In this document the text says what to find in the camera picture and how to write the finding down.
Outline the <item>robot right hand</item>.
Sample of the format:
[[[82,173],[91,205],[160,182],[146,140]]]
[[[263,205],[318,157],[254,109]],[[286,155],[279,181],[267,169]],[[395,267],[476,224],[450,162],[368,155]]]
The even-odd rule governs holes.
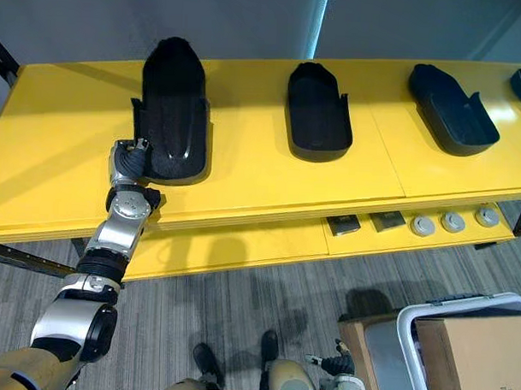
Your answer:
[[[318,366],[328,375],[355,375],[355,363],[348,346],[340,339],[335,340],[336,356],[319,357],[314,354],[306,354],[305,361]]]

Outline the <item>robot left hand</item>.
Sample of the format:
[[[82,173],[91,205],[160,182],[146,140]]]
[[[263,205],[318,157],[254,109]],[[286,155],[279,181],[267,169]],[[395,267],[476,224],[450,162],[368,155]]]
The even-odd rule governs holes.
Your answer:
[[[117,140],[110,149],[110,184],[112,186],[136,184],[145,172],[148,149],[149,142],[144,138]]]

